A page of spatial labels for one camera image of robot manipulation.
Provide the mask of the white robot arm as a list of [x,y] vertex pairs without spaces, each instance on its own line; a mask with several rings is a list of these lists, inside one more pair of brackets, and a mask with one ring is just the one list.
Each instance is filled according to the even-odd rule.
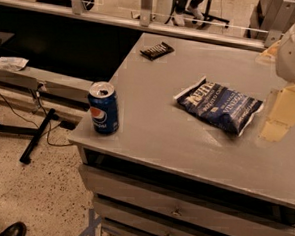
[[288,83],[278,91],[260,133],[263,139],[277,142],[295,125],[295,23],[281,40],[259,54],[256,60],[274,63],[277,76]]

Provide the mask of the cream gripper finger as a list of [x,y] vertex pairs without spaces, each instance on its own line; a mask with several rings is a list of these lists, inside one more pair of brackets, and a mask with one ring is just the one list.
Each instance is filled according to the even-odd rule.
[[259,53],[259,55],[256,57],[257,63],[260,64],[274,64],[275,58],[278,54],[278,48],[279,48],[280,42],[277,41],[274,44],[270,45],[266,50],[264,50],[262,53]]
[[292,84],[278,91],[260,136],[269,142],[278,142],[294,125],[295,84]]

